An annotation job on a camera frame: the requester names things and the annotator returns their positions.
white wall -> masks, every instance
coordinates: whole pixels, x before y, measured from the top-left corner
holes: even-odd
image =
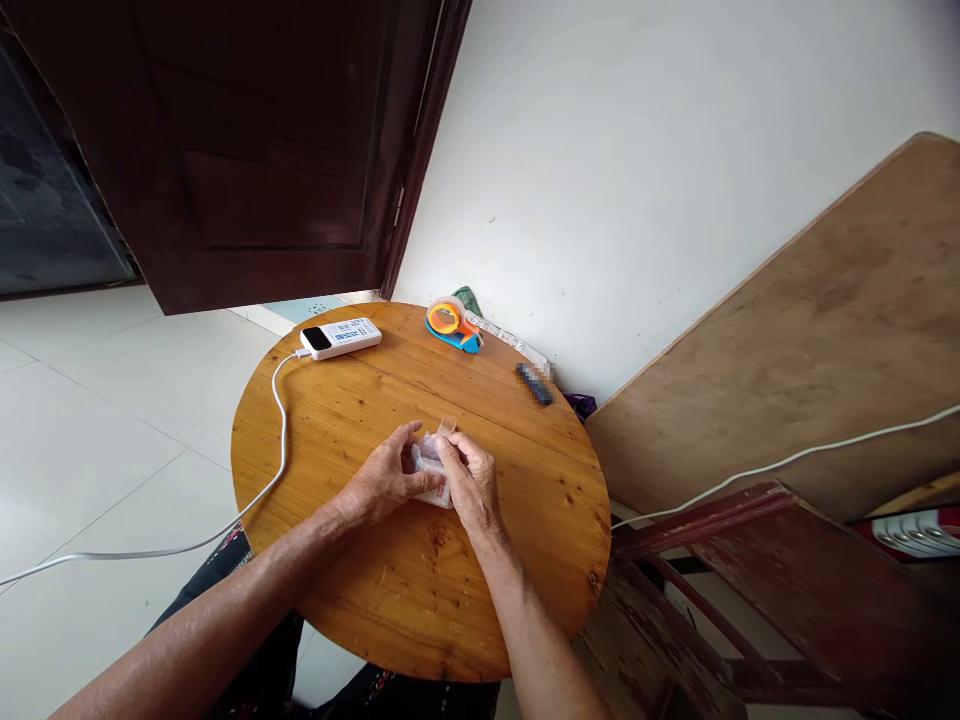
[[[956,3],[475,0],[394,299],[468,284],[603,401],[919,130]]]

person's right hand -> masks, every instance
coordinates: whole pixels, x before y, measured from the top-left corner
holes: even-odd
[[[450,482],[453,506],[471,540],[506,538],[493,456],[461,432],[447,437],[439,435],[435,442]]]

display screen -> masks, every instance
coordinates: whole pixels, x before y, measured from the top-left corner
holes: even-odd
[[[318,352],[330,347],[330,340],[327,339],[326,334],[320,328],[307,328],[303,331],[303,336],[310,343],[310,347]]]

hand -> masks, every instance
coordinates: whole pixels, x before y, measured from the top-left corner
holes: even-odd
[[[346,512],[377,523],[410,498],[433,490],[443,482],[443,477],[436,473],[409,472],[413,469],[410,458],[413,434],[422,425],[419,420],[401,425],[370,453],[337,496]]]
[[[453,506],[471,541],[507,537],[500,517],[497,465],[493,456],[468,436],[457,432],[437,436],[437,453],[450,480]],[[461,456],[466,459],[464,465]]]

orange tape dispenser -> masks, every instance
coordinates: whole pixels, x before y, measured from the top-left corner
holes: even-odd
[[[480,330],[467,320],[467,309],[460,298],[444,295],[427,308],[427,329],[445,343],[464,352],[480,350]]]

